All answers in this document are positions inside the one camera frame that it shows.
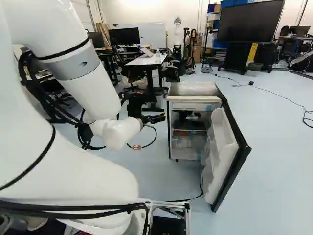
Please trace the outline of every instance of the drawer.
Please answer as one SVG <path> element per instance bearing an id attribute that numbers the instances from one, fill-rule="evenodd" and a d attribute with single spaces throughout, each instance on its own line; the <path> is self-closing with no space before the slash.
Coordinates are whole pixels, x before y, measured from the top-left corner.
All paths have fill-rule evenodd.
<path id="1" fill-rule="evenodd" d="M 220 102 L 209 102 L 209 103 L 200 103 L 200 102 L 173 102 L 173 109 L 185 110 L 207 110 L 213 111 L 221 106 Z"/>

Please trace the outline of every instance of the open fridge door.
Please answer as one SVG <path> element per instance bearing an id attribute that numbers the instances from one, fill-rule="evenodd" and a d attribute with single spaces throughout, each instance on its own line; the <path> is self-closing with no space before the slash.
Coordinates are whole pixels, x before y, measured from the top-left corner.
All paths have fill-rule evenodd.
<path id="1" fill-rule="evenodd" d="M 205 200 L 216 212 L 243 166 L 251 148 L 248 146 L 222 92 L 218 95 L 222 106 L 215 109 L 208 129 L 206 151 L 202 160 L 202 187 Z"/>

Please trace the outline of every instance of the monitor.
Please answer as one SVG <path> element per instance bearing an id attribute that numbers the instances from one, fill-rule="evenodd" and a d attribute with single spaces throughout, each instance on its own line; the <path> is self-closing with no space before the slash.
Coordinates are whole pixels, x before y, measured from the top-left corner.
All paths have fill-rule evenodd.
<path id="1" fill-rule="evenodd" d="M 112 46 L 140 44 L 138 28 L 110 29 L 109 35 Z"/>
<path id="2" fill-rule="evenodd" d="M 289 33 L 299 34 L 300 30 L 301 30 L 300 26 L 290 26 L 289 27 Z"/>
<path id="3" fill-rule="evenodd" d="M 94 48 L 103 48 L 105 47 L 102 33 L 87 33 L 89 38 L 92 40 L 92 44 Z"/>
<path id="4" fill-rule="evenodd" d="M 270 43 L 283 5 L 283 0 L 275 0 L 222 8 L 217 40 Z"/>
<path id="5" fill-rule="evenodd" d="M 311 26 L 301 26 L 301 30 L 302 30 L 303 35 L 307 35 L 310 28 L 311 28 Z"/>

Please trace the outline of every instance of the blue bin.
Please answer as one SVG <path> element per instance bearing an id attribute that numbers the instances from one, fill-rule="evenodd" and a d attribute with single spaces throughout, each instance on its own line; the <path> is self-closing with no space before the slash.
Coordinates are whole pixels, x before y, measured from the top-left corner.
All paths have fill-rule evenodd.
<path id="1" fill-rule="evenodd" d="M 227 48 L 229 43 L 218 42 L 216 39 L 213 40 L 213 47 L 215 48 Z"/>
<path id="2" fill-rule="evenodd" d="M 213 23 L 213 29 L 219 29 L 220 28 L 220 20 L 215 20 Z"/>
<path id="3" fill-rule="evenodd" d="M 207 13 L 214 12 L 215 4 L 209 4 L 207 7 Z"/>
<path id="4" fill-rule="evenodd" d="M 234 0 L 224 0 L 221 1 L 221 8 L 227 7 L 227 6 L 233 6 Z"/>
<path id="5" fill-rule="evenodd" d="M 252 3 L 253 0 L 234 0 L 234 6 Z"/>

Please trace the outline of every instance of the mini fridge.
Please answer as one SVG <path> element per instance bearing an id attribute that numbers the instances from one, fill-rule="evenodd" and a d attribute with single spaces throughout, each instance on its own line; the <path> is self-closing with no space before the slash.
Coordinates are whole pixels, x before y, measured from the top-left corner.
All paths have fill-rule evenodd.
<path id="1" fill-rule="evenodd" d="M 215 83 L 172 83 L 167 95 L 169 158 L 199 161 L 205 200 L 216 212 L 251 148 Z"/>

